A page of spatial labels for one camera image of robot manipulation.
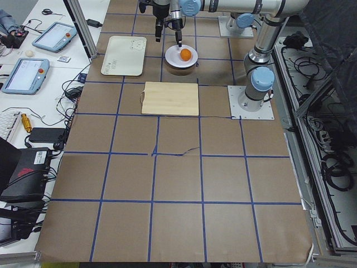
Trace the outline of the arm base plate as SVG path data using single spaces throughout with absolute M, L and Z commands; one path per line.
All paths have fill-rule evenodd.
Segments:
M 228 86 L 230 114 L 232 119 L 274 120 L 268 94 L 263 100 L 251 100 L 245 95 L 246 86 Z
M 252 39 L 254 37 L 252 24 L 254 16 L 250 13 L 241 14 L 237 18 L 219 16 L 220 37 Z

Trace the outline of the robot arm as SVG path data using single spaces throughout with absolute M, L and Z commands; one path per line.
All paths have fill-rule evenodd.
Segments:
M 184 16 L 196 16 L 204 7 L 203 1 L 171 1 L 170 18 L 164 23 L 175 32 L 176 44 L 182 47 L 182 29 L 184 28 Z M 254 22 L 254 16 L 251 13 L 231 13 L 226 22 L 226 28 L 229 31 L 243 31 L 250 27 Z
M 219 16 L 220 36 L 223 38 L 252 39 L 252 27 L 256 15 L 262 15 L 262 24 L 257 29 L 257 40 L 247 53 L 246 62 L 254 66 L 269 62 L 272 49 L 284 24 L 290 16 L 298 14 L 307 1 L 139 1 L 141 13 L 151 6 L 156 18 L 155 38 L 161 41 L 164 28 L 175 32 L 176 45 L 183 47 L 182 29 L 184 17 L 194 17 L 200 12 L 228 12 Z

